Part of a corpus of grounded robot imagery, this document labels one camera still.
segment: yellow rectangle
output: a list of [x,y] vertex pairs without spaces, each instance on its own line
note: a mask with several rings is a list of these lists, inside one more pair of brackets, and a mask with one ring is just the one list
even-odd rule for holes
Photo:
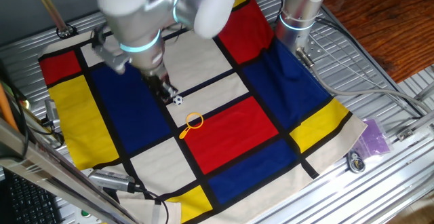
[[119,157],[84,76],[48,89],[66,146],[79,170]]
[[348,112],[347,108],[333,98],[325,107],[304,120],[290,135],[303,153],[335,130]]
[[181,203],[181,223],[212,210],[212,206],[200,185],[181,196],[170,198],[168,201]]

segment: metal bracket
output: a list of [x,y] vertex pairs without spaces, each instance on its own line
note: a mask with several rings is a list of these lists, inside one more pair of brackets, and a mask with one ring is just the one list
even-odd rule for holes
[[413,136],[413,131],[412,129],[405,129],[404,131],[398,133],[398,138],[400,141],[403,141],[404,139],[406,139],[409,136]]

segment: metal table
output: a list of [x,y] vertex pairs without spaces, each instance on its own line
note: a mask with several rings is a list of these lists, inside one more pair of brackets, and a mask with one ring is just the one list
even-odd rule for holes
[[[266,16],[271,19],[273,14],[275,16],[277,11]],[[321,14],[337,22],[327,9]],[[71,24],[84,33],[102,22],[101,14],[92,14]],[[378,85],[403,92],[372,57],[365,56],[364,50],[356,49],[342,34],[315,24],[311,35],[331,54],[311,42],[309,53],[321,76],[334,88],[361,90]],[[57,41],[55,30],[50,30],[0,48],[0,58],[38,117],[45,115],[43,101],[49,94],[37,55],[45,46]],[[434,189],[434,184],[427,181],[434,172],[432,114],[422,121],[417,120],[415,117],[420,117],[421,113],[404,101],[384,94],[337,96],[337,99],[360,118],[377,117],[393,142],[394,150],[369,159],[361,174],[348,171],[344,159],[336,162],[310,185],[254,223],[382,223]],[[412,129],[411,135],[400,141],[397,135],[408,126]],[[66,147],[59,151],[71,160]],[[58,203],[65,223],[73,222],[75,207],[61,199]]]

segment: black stripe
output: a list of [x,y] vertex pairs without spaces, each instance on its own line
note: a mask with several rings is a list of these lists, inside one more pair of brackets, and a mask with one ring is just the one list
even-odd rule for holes
[[218,201],[216,196],[214,195],[214,192],[211,190],[210,185],[205,179],[204,174],[202,173],[202,170],[199,167],[199,164],[196,162],[195,158],[193,157],[193,154],[191,153],[189,147],[185,143],[184,140],[179,139],[179,133],[180,128],[178,128],[175,124],[175,121],[173,120],[172,116],[170,115],[166,105],[164,102],[154,93],[151,92],[155,102],[157,103],[157,106],[159,107],[160,112],[163,114],[164,119],[166,120],[167,124],[169,125],[170,130],[175,134],[175,141],[178,144],[182,154],[185,157],[185,160],[189,164],[191,170],[193,171],[193,174],[195,175],[198,183],[202,186],[203,192],[208,197],[208,201],[210,202],[211,206],[213,208],[217,208]]
[[194,189],[197,186],[199,186],[199,182],[197,180],[194,180],[191,183],[185,185],[184,187],[181,187],[180,189],[176,190],[175,192],[165,193],[160,195],[160,198],[163,201],[166,201],[170,198],[181,196],[182,194]]
[[119,157],[121,158],[121,162],[123,164],[123,167],[125,168],[125,171],[130,176],[134,177],[136,180],[136,184],[139,184],[141,187],[144,187],[143,182],[138,178],[138,175],[136,171],[134,170],[134,167],[131,163],[131,160],[127,156],[127,152],[125,151],[125,148],[123,147],[122,141],[120,136],[117,133],[116,127],[113,123],[113,121],[110,118],[109,111],[105,107],[104,101],[98,91],[98,88],[96,87],[96,84],[94,83],[94,79],[92,78],[91,71],[89,70],[89,67],[87,66],[86,60],[83,56],[83,52],[80,48],[77,48],[75,50],[75,55],[77,57],[77,60],[79,61],[81,70],[83,71],[84,77],[87,82],[87,86],[90,89],[90,92],[92,93],[92,96],[94,97],[95,103],[98,107],[98,110],[100,111],[101,117],[104,120],[104,123],[107,127],[108,133],[110,134],[110,137],[113,141],[113,144],[117,150],[117,153],[119,154]]
[[122,160],[121,158],[117,158],[111,162],[107,162],[107,163],[101,163],[101,164],[97,164],[96,166],[92,167],[93,169],[103,169],[104,167],[108,167],[108,166],[116,166],[118,164],[121,164]]
[[146,150],[148,150],[148,149],[150,149],[152,147],[155,147],[155,146],[157,146],[158,144],[160,144],[160,143],[162,143],[164,141],[169,140],[173,136],[175,136],[173,134],[173,132],[170,132],[169,134],[163,136],[162,138],[158,138],[157,140],[155,140],[155,141],[153,141],[153,142],[151,142],[151,143],[149,143],[149,144],[147,144],[147,145],[145,145],[145,146],[143,146],[143,147],[135,150],[133,153],[129,154],[128,156],[130,158],[132,158],[134,156],[140,155],[141,153],[145,152]]
[[311,109],[308,113],[304,114],[296,123],[294,123],[292,126],[290,126],[289,129],[286,131],[288,133],[292,132],[295,128],[299,127],[303,121],[308,119],[310,116],[316,114],[316,112],[320,111],[322,108],[327,106],[332,100],[333,96],[329,95],[324,101],[320,102],[319,105],[317,105],[315,108]]
[[258,102],[258,104],[261,106],[262,110],[265,112],[265,114],[271,120],[273,125],[276,127],[277,131],[280,133],[280,135],[282,135],[282,137],[285,139],[286,143],[290,146],[292,151],[300,159],[300,162],[302,162],[302,167],[306,170],[306,172],[309,174],[309,176],[312,177],[312,179],[318,177],[318,173],[315,172],[315,170],[312,168],[312,166],[310,166],[310,164],[306,161],[306,159],[301,154],[300,147],[291,138],[289,133],[286,132],[286,129],[280,124],[279,120],[275,117],[274,113],[269,109],[269,107],[267,106],[265,101],[263,101],[262,97],[255,90],[254,86],[250,83],[249,79],[244,75],[243,71],[241,70],[241,67],[236,63],[235,59],[231,56],[231,53],[226,49],[223,42],[221,42],[221,40],[218,37],[215,37],[214,41],[216,42],[216,45],[222,51],[223,55],[229,61],[229,63],[233,67],[233,69],[237,72],[238,76],[243,81],[246,88],[250,91],[252,96],[255,98],[256,102]]
[[[214,110],[212,110],[212,111],[210,111],[210,112],[208,112],[206,114],[203,114],[202,117],[203,117],[204,120],[209,119],[209,118],[217,115],[218,113],[227,110],[228,108],[236,105],[237,103],[239,103],[239,102],[241,102],[241,101],[243,101],[243,100],[245,100],[245,99],[247,99],[247,98],[249,98],[251,96],[252,95],[249,92],[245,93],[245,94],[243,94],[241,96],[238,96],[237,98],[234,98],[233,100],[225,103],[224,105],[218,107],[217,109],[214,109]],[[201,118],[198,117],[198,118],[190,121],[189,124],[190,125],[195,125],[195,124],[200,123],[200,121],[201,121]],[[179,127],[179,129],[176,131],[176,134],[179,135],[186,127],[187,127],[186,124],[184,124],[181,127]]]
[[224,171],[228,170],[229,168],[233,167],[234,165],[238,164],[239,162],[242,162],[243,160],[248,159],[249,157],[251,157],[255,153],[258,153],[259,151],[262,151],[264,148],[272,145],[273,143],[276,143],[280,139],[281,139],[281,135],[276,134],[275,136],[266,140],[265,142],[260,143],[259,145],[256,145],[255,147],[249,149],[249,151],[246,151],[246,152],[242,153],[241,155],[237,156],[235,159],[233,159],[233,160],[223,164],[222,166],[219,166],[217,169],[207,173],[205,176],[206,179],[211,179],[211,178],[217,176],[218,174],[223,173]]
[[82,74],[83,74],[83,72],[80,71],[80,72],[77,72],[77,73],[72,74],[72,75],[67,75],[66,77],[62,77],[62,78],[60,78],[59,80],[57,80],[55,82],[47,84],[47,88],[52,88],[52,87],[54,87],[54,86],[56,86],[56,85],[58,85],[58,84],[60,84],[62,82],[66,82],[66,81],[69,81],[71,79],[77,78],[77,77],[79,77]]
[[239,5],[236,5],[235,7],[233,7],[232,12],[235,12],[235,11],[241,9],[242,7],[246,6],[249,3],[250,3],[250,0],[245,0],[244,2],[240,3]]
[[261,180],[261,182],[255,184],[254,187],[250,187],[248,190],[244,191],[243,193],[237,195],[236,197],[234,197],[233,199],[229,200],[228,202],[221,204],[219,206],[219,208],[213,208],[210,211],[207,211],[191,220],[186,221],[184,224],[194,224],[194,223],[200,223],[224,210],[226,210],[227,208],[231,207],[232,205],[238,203],[239,201],[241,201],[242,199],[248,197],[250,194],[254,193],[255,191],[258,191],[260,188],[264,187],[265,185],[269,184],[270,182],[274,181],[275,179],[278,179],[279,177],[281,177],[282,175],[284,175],[285,173],[289,172],[290,170],[292,170],[294,167],[296,167],[297,165],[299,165],[300,161],[299,159],[295,160],[294,162],[292,162],[291,164],[287,165],[286,167],[278,170],[277,172],[273,173],[271,176]]
[[329,134],[327,134],[327,136],[321,138],[321,140],[319,140],[312,147],[308,148],[305,152],[303,152],[303,156],[310,156],[313,152],[315,152],[320,147],[324,146],[328,141],[332,140],[335,136],[337,136],[339,132],[344,128],[345,124],[348,122],[351,116],[353,116],[353,114],[349,111],[333,131],[331,131]]
[[257,55],[257,57],[255,57],[255,58],[253,58],[253,59],[251,59],[251,60],[248,60],[248,61],[245,61],[245,62],[242,62],[241,64],[238,64],[238,66],[239,66],[239,68],[240,69],[243,69],[244,67],[246,67],[246,66],[249,66],[249,65],[251,65],[251,64],[254,64],[255,62],[258,62],[261,58],[262,58],[262,55],[265,53],[265,52],[269,52],[275,45],[276,45],[276,42],[275,42],[275,40],[277,39],[277,37],[276,36],[273,36],[273,38],[271,38],[271,41],[270,41],[270,43],[269,43],[269,46],[268,46],[268,48],[262,48],[260,51],[259,51],[259,55]]
[[67,47],[67,48],[64,48],[64,49],[61,49],[61,50],[57,50],[57,51],[54,51],[54,52],[51,52],[51,53],[48,53],[48,54],[44,54],[44,55],[42,55],[41,57],[38,58],[38,61],[41,62],[42,60],[44,60],[46,58],[51,58],[51,57],[59,56],[61,54],[65,54],[65,53],[70,52],[70,51],[75,51],[77,48],[81,48],[84,45],[87,45],[89,43],[91,43],[91,39],[88,39],[86,41],[82,41],[81,43],[77,43],[75,45],[72,45],[70,47]]
[[207,80],[205,82],[202,82],[199,85],[196,85],[196,86],[194,86],[192,88],[189,88],[188,90],[185,90],[185,91],[179,93],[178,95],[181,96],[181,97],[188,96],[188,95],[192,94],[193,92],[197,92],[197,91],[199,91],[200,89],[202,89],[202,88],[204,88],[206,86],[209,86],[209,85],[211,85],[211,84],[213,84],[213,83],[215,83],[217,81],[220,81],[221,79],[223,79],[225,77],[228,77],[229,75],[232,75],[234,72],[235,71],[233,69],[225,71],[225,72],[223,72],[223,73],[221,73],[221,74],[219,74],[219,75],[217,75],[217,76],[215,76],[215,77],[213,77],[213,78],[211,78],[211,79],[209,79],[209,80]]

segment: orange ring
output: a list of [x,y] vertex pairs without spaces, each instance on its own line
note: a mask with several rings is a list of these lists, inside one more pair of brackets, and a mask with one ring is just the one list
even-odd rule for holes
[[[198,125],[198,126],[190,126],[190,124],[189,124],[189,117],[192,116],[192,115],[198,115],[202,119],[202,122],[201,122],[200,125]],[[185,122],[186,122],[186,124],[187,124],[187,126],[189,128],[191,128],[191,129],[198,129],[198,128],[200,128],[203,125],[203,117],[202,117],[201,114],[199,114],[197,112],[189,113],[189,115],[187,115],[187,118],[185,118]]]

